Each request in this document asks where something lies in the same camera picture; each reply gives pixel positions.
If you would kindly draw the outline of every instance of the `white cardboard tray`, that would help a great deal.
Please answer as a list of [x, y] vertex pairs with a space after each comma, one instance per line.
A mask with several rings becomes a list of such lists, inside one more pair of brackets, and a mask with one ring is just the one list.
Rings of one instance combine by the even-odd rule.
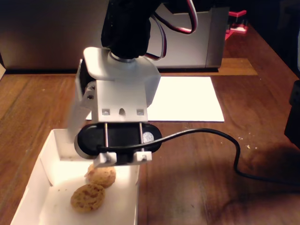
[[116, 166], [115, 183], [107, 188], [102, 207], [77, 213], [70, 204], [74, 191], [86, 184], [92, 160], [80, 158], [65, 129], [52, 130], [31, 173], [11, 225], [136, 225], [139, 166]]

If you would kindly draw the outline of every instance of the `robotic arm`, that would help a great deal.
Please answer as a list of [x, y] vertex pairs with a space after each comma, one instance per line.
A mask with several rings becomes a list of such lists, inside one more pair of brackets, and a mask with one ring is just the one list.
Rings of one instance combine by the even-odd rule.
[[[95, 167], [141, 164], [151, 161], [160, 148], [157, 143], [140, 149], [105, 149], [162, 138], [157, 127], [146, 123], [147, 107], [160, 80], [157, 68], [143, 57], [150, 38], [149, 18], [186, 34], [194, 32], [198, 22], [192, 0], [187, 0], [191, 30], [172, 26], [155, 14], [160, 4], [161, 0], [110, 0], [101, 38], [106, 49], [89, 47], [83, 52], [68, 136], [81, 157], [94, 159]], [[92, 124], [80, 130], [90, 111]]]

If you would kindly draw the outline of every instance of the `wooden table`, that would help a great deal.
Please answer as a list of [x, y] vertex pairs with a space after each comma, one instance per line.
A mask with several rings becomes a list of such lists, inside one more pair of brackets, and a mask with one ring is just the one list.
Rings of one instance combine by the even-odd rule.
[[[213, 76], [225, 123], [155, 123], [163, 135], [213, 128], [239, 139], [240, 169], [300, 181], [300, 152], [284, 136], [297, 77], [250, 27], [225, 58], [248, 58], [258, 76]], [[0, 82], [0, 224], [13, 218], [46, 137], [65, 128], [73, 75], [5, 75]], [[234, 146], [209, 134], [166, 142], [141, 167], [141, 225], [300, 224], [297, 189], [236, 175]]]

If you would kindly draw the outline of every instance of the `gray appliance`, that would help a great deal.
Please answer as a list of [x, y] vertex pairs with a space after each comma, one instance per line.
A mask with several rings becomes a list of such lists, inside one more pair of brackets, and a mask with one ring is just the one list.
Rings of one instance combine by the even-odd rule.
[[[88, 46], [101, 47], [108, 0], [3, 0], [0, 3], [0, 54], [6, 69], [76, 69]], [[158, 68], [218, 68], [228, 19], [227, 7], [198, 13], [199, 27], [184, 35], [163, 25], [167, 55]], [[157, 13], [174, 25], [190, 27], [188, 14]], [[148, 52], [159, 55], [161, 36], [151, 19]]]

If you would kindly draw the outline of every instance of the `cookie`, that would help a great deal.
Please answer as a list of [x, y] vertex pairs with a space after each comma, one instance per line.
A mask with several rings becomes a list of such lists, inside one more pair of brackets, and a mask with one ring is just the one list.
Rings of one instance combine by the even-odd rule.
[[90, 212], [98, 209], [104, 198], [105, 189], [101, 185], [86, 184], [73, 193], [71, 205], [76, 212]]
[[91, 164], [85, 176], [90, 183], [108, 188], [116, 180], [116, 170], [114, 167], [101, 167], [95, 169], [94, 165]]

